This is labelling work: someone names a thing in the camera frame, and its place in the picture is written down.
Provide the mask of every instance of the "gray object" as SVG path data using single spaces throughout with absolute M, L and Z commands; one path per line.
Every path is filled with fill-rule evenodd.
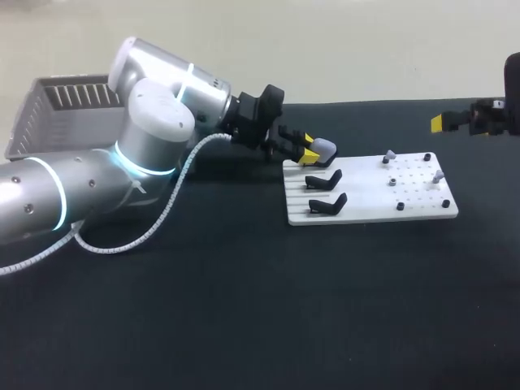
M 438 184 L 444 178 L 444 172 L 438 170 L 433 176 L 433 180 L 431 181 L 433 184 Z
M 396 158 L 396 154 L 393 153 L 391 150 L 389 150 L 384 156 L 383 156 L 383 164 L 388 164 L 390 160 L 394 160 Z
M 16 116 L 5 158 L 112 146 L 124 108 L 107 81 L 108 76 L 36 79 Z
M 323 138 L 314 139 L 309 149 L 319 154 L 318 163 L 326 163 L 337 151 L 336 144 Z

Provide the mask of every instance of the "white board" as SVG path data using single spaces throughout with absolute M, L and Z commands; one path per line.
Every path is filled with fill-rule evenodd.
M 290 160 L 284 161 L 284 185 L 288 221 L 293 226 L 328 225 L 342 223 L 392 222 L 417 219 L 448 219 L 458 215 L 458 208 L 442 179 L 432 183 L 441 170 L 435 154 L 424 161 L 425 153 L 398 154 L 396 159 L 383 164 L 383 155 L 336 158 L 328 168 L 301 167 Z M 341 169 L 343 177 L 332 191 L 307 189 L 306 176 L 329 180 Z M 396 185 L 390 186 L 390 179 Z M 311 214 L 309 200 L 334 203 L 346 193 L 347 203 L 338 215 Z M 449 200 L 448 208 L 442 206 Z M 399 211 L 397 203 L 405 203 Z

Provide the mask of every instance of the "black table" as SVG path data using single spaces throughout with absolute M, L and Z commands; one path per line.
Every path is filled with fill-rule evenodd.
M 0 279 L 0 388 L 518 388 L 520 139 L 430 134 L 468 104 L 285 108 L 341 156 L 436 152 L 452 220 L 290 227 L 280 165 L 209 146 L 149 245 L 69 244 Z M 152 218 L 88 238 L 122 243 Z

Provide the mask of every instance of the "black clip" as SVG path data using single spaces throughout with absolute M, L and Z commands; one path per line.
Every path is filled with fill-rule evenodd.
M 316 176 L 306 176 L 305 183 L 307 184 L 307 189 L 322 189 L 324 191 L 332 191 L 336 185 L 340 182 L 343 174 L 341 173 L 341 169 L 338 169 L 334 174 L 332 174 L 329 180 L 321 179 Z
M 328 214 L 338 215 L 343 209 L 343 206 L 347 203 L 347 194 L 342 193 L 336 203 L 326 203 L 325 201 L 316 201 L 314 199 L 309 201 L 309 208 L 311 214 Z

